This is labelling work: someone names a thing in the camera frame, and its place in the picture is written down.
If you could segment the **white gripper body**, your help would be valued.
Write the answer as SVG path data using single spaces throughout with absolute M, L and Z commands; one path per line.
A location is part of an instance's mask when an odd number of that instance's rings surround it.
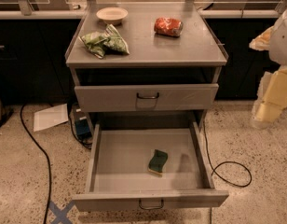
M 265 72 L 257 96 L 264 101 L 287 101 L 287 66 L 274 73 Z

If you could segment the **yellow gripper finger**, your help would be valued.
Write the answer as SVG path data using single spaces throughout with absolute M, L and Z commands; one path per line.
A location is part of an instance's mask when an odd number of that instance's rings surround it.
M 272 124 L 287 107 L 287 66 L 274 73 L 265 72 L 253 104 L 251 125 L 265 129 Z
M 258 51 L 269 50 L 272 31 L 273 27 L 267 28 L 262 34 L 260 34 L 250 42 L 249 48 Z

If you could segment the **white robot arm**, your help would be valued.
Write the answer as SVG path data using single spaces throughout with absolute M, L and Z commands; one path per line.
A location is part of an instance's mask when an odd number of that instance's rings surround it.
M 251 124 L 254 128 L 265 129 L 287 107 L 287 9 L 273 26 L 253 39 L 249 47 L 267 50 L 269 59 L 280 66 L 274 73 L 264 73 L 253 104 Z

